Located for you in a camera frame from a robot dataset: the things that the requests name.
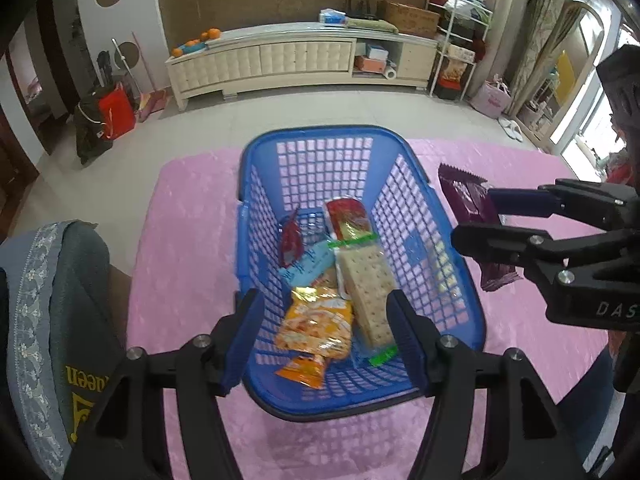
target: yellow cloth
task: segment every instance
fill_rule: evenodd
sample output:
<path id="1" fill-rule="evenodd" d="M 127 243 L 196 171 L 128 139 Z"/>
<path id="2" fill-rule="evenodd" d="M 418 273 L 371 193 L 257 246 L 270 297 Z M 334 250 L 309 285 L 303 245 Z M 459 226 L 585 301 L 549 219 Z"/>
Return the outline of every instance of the yellow cloth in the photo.
<path id="1" fill-rule="evenodd" d="M 558 101 L 558 104 L 562 106 L 569 97 L 571 90 L 574 89 L 575 85 L 574 67 L 571 65 L 571 61 L 569 60 L 569 56 L 567 56 L 566 51 L 563 50 L 562 54 L 560 54 L 556 67 L 558 68 L 558 74 L 560 75 L 560 84 L 558 85 L 558 88 L 556 88 L 556 100 Z"/>

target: blue plastic basket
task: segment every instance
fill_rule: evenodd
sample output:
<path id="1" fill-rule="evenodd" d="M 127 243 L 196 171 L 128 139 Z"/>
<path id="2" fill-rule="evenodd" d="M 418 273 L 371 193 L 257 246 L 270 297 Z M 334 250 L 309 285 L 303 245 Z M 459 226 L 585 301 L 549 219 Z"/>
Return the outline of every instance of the blue plastic basket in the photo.
<path id="1" fill-rule="evenodd" d="M 290 305 L 278 275 L 282 221 L 299 206 L 306 245 L 326 236 L 322 203 L 335 196 L 362 200 L 396 280 L 418 314 L 473 349 L 486 327 L 462 257 L 450 244 L 451 225 L 411 147 L 376 126 L 316 126 L 279 130 L 253 140 L 242 154 L 236 274 L 244 294 L 264 294 L 264 319 L 244 384 L 265 410 L 310 421 L 376 410 L 418 396 L 399 357 L 380 367 L 333 362 L 324 388 L 275 374 L 293 352 L 274 336 Z"/>

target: cabinet drawer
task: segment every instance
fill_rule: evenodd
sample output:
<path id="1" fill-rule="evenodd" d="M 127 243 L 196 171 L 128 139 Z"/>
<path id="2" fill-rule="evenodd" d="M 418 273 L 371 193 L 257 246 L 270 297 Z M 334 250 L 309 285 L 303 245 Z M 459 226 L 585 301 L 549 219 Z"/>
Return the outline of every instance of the cabinet drawer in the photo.
<path id="1" fill-rule="evenodd" d="M 296 41 L 260 46 L 262 74 L 348 72 L 349 41 Z"/>
<path id="2" fill-rule="evenodd" d="M 398 63 L 398 77 L 427 80 L 431 76 L 435 55 L 435 47 L 405 43 Z"/>
<path id="3" fill-rule="evenodd" d="M 171 65 L 174 79 L 181 92 L 201 86 L 262 75 L 260 48 L 248 46 L 208 52 Z"/>

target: green folded cloth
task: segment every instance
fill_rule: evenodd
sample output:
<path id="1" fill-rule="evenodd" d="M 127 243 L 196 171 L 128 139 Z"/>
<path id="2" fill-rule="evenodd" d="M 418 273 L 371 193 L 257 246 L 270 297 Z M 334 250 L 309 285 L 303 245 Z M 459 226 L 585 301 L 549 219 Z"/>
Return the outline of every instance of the green folded cloth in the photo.
<path id="1" fill-rule="evenodd" d="M 380 30 L 382 32 L 398 34 L 398 28 L 385 20 L 362 20 L 360 18 L 347 17 L 344 23 L 347 27 L 351 28 L 368 28 L 370 30 Z"/>

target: small box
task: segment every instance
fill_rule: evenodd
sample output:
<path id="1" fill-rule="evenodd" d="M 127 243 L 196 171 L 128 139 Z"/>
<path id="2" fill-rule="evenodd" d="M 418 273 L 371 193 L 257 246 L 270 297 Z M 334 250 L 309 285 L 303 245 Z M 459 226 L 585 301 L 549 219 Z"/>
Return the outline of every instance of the small box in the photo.
<path id="1" fill-rule="evenodd" d="M 386 58 L 389 57 L 389 52 L 379 45 L 367 43 L 367 57 L 369 59 L 377 59 L 386 63 Z"/>
<path id="2" fill-rule="evenodd" d="M 385 0 L 378 3 L 378 12 L 381 19 L 395 25 L 404 34 L 433 39 L 438 30 L 440 15 L 437 12 Z"/>
<path id="3" fill-rule="evenodd" d="M 375 72 L 382 74 L 386 68 L 386 61 L 380 61 L 379 59 L 369 59 L 366 56 L 356 56 L 355 59 L 356 68 L 363 72 Z"/>
<path id="4" fill-rule="evenodd" d="M 467 63 L 473 63 L 476 61 L 476 53 L 473 50 L 469 50 L 468 48 L 463 48 L 451 43 L 447 43 L 445 52 L 450 56 L 459 59 L 460 61 L 465 61 Z"/>

